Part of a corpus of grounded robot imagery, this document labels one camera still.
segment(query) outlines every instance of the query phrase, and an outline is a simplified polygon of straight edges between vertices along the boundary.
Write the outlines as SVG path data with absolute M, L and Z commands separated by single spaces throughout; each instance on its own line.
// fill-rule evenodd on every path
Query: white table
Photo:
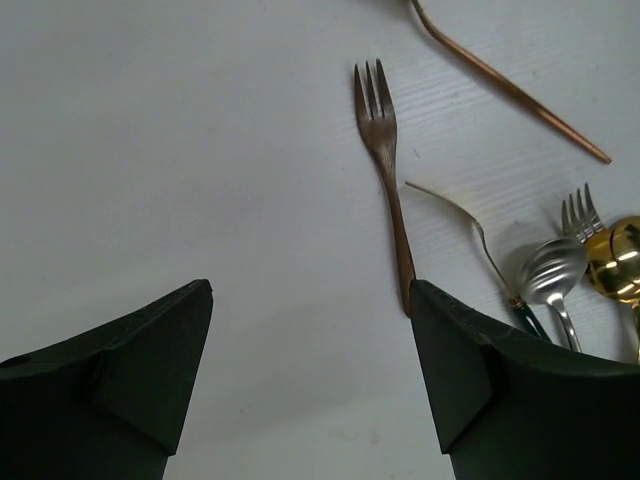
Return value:
M 208 278 L 213 321 L 167 479 L 453 478 L 353 65 L 385 64 L 400 180 L 472 210 L 512 271 L 586 180 L 606 220 L 640 211 L 640 2 L 425 7 L 614 163 L 497 97 L 400 0 L 4 2 L 2 358 Z M 418 275 L 510 322 L 469 226 L 401 195 Z M 626 308 L 585 286 L 568 307 L 587 353 L 633 359 Z

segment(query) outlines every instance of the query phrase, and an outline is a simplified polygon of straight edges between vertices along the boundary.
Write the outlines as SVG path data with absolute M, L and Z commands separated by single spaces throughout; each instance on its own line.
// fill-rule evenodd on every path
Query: silver fork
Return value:
M 593 206 L 589 184 L 584 184 L 584 198 L 580 189 L 576 192 L 576 205 L 573 203 L 573 194 L 569 194 L 569 204 L 562 201 L 562 233 L 567 237 L 575 237 L 580 243 L 586 243 L 596 233 L 605 230 L 605 226 L 600 220 L 600 215 Z
M 409 287 L 416 278 L 411 248 L 402 218 L 402 206 L 396 183 L 396 145 L 398 143 L 398 124 L 391 101 L 391 92 L 380 60 L 376 61 L 376 77 L 371 74 L 367 63 L 367 98 L 360 79 L 360 69 L 356 65 L 354 73 L 356 119 L 360 137 L 373 158 L 387 194 L 393 236 L 396 249 L 396 265 L 400 295 L 405 314 L 410 317 Z

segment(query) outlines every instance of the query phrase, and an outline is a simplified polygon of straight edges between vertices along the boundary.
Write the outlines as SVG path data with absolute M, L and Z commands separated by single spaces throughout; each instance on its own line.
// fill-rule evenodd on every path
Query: gold spoon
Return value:
M 623 251 L 623 246 L 620 244 L 623 243 L 625 237 L 621 235 L 620 229 L 624 229 L 625 225 L 625 221 L 622 221 L 615 229 L 598 232 L 589 239 L 587 242 L 589 256 L 587 278 L 600 294 L 618 302 L 627 303 L 633 308 L 638 336 L 638 363 L 640 364 L 640 285 L 634 283 L 632 277 L 627 276 L 623 271 L 623 267 L 627 270 L 626 264 L 629 260 L 634 259 L 635 255 L 628 254 L 628 252 L 619 254 L 617 258 L 614 255 L 614 251 Z

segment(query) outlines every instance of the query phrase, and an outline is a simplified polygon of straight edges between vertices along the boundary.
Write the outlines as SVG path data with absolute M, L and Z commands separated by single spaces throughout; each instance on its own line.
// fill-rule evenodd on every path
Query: copper utensil handle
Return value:
M 458 58 L 467 65 L 472 66 L 478 73 L 482 74 L 492 85 L 494 85 L 502 93 L 513 99 L 516 103 L 528 110 L 534 116 L 540 118 L 556 131 L 573 141 L 580 147 L 584 148 L 590 154 L 600 159 L 604 163 L 611 163 L 611 157 L 604 153 L 600 148 L 587 140 L 583 135 L 578 133 L 574 128 L 562 121 L 558 116 L 552 113 L 548 108 L 523 91 L 507 77 L 502 75 L 496 69 L 480 60 L 473 53 L 456 43 L 453 39 L 442 33 L 431 22 L 424 8 L 418 0 L 411 0 L 422 25 L 424 28 L 448 50 L 453 52 Z
M 396 250 L 396 265 L 398 270 L 398 282 L 400 285 L 400 295 L 402 297 L 402 308 L 407 317 L 411 318 L 411 303 L 409 301 L 409 287 L 411 281 L 416 278 L 416 271 L 413 265 L 411 247 L 407 239 L 407 231 L 404 227 L 402 217 L 402 205 L 398 195 L 398 187 L 393 178 L 383 175 L 384 186 L 389 201 L 389 211 L 391 213 L 391 223 L 393 224 L 393 240 Z

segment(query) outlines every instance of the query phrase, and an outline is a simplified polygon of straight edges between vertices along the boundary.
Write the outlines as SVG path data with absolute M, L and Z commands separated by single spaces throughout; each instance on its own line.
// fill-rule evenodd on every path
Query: metal utensil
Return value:
M 613 230 L 605 230 L 591 237 L 587 244 L 589 255 L 587 278 L 598 293 L 617 302 L 630 304 L 633 308 L 640 364 L 640 285 L 633 281 L 638 276 L 636 254 L 633 253 L 637 250 L 628 248 L 632 244 L 629 243 L 626 235 L 622 234 L 625 226 L 625 222 L 622 222 Z
M 618 221 L 611 235 L 611 253 L 622 274 L 640 285 L 640 217 Z
M 391 101 L 391 92 L 382 68 L 382 62 L 376 61 L 376 79 L 371 74 L 367 63 L 367 96 L 365 98 L 360 70 L 355 66 L 355 107 L 358 130 L 369 154 L 373 158 L 382 184 L 384 185 L 391 211 L 393 236 L 396 249 L 396 264 L 400 295 L 405 314 L 410 317 L 409 287 L 416 278 L 411 248 L 402 218 L 402 206 L 398 196 L 396 183 L 396 145 L 398 141 L 398 124 L 395 110 Z
M 564 306 L 564 297 L 587 269 L 587 250 L 573 238 L 558 238 L 539 247 L 516 277 L 518 291 L 528 303 L 547 304 L 558 314 L 569 347 L 581 352 L 575 328 Z
M 551 339 L 549 339 L 547 332 L 544 331 L 544 329 L 542 328 L 542 325 L 540 325 L 540 322 L 536 318 L 533 311 L 529 308 L 529 306 L 522 299 L 522 297 L 518 295 L 515 291 L 513 291 L 513 289 L 509 286 L 509 283 L 505 280 L 504 276 L 500 272 L 500 269 L 498 268 L 496 263 L 493 261 L 493 258 L 489 253 L 489 247 L 487 246 L 487 239 L 484 232 L 484 228 L 482 228 L 482 225 L 476 219 L 476 217 L 471 215 L 471 213 L 469 213 L 467 210 L 465 210 L 462 206 L 458 205 L 453 200 L 443 195 L 440 195 L 439 193 L 436 193 L 433 190 L 430 190 L 426 187 L 422 187 L 412 182 L 405 182 L 405 183 L 411 188 L 415 188 L 416 190 L 420 190 L 421 192 L 427 193 L 429 195 L 433 195 L 434 197 L 445 201 L 446 203 L 454 207 L 456 210 L 463 213 L 466 217 L 469 218 L 469 220 L 471 220 L 471 223 L 473 223 L 474 227 L 478 231 L 478 234 L 480 235 L 480 240 L 482 241 L 482 249 L 484 250 L 484 253 L 487 256 L 487 259 L 489 260 L 489 264 L 491 264 L 491 267 L 496 272 L 496 275 L 500 279 L 500 282 L 502 283 L 504 289 L 509 294 L 509 299 L 508 299 L 509 308 L 515 315 L 516 320 L 518 321 L 522 329 L 528 334 L 537 336 L 543 340 L 546 340 L 547 342 L 550 342 Z
M 589 238 L 605 229 L 600 215 L 593 206 L 589 184 L 584 184 L 585 203 L 582 202 L 580 189 L 576 192 L 577 212 L 573 203 L 573 195 L 569 194 L 569 206 L 562 201 L 562 233 L 566 237 L 575 237 L 580 243 L 586 243 Z
M 563 122 L 557 115 L 552 113 L 548 108 L 535 100 L 529 94 L 524 92 L 520 87 L 515 85 L 511 80 L 502 75 L 500 72 L 486 64 L 473 53 L 456 43 L 453 39 L 442 33 L 429 19 L 419 0 L 411 0 L 422 25 L 424 28 L 448 50 L 453 52 L 459 59 L 467 65 L 473 67 L 475 71 L 480 73 L 499 91 L 511 98 L 518 105 L 528 110 L 531 114 L 538 117 L 551 128 L 564 135 L 566 138 L 584 148 L 596 158 L 604 163 L 611 163 L 611 157 L 604 153 L 600 148 L 587 140 L 583 135 L 579 134 L 574 128 Z

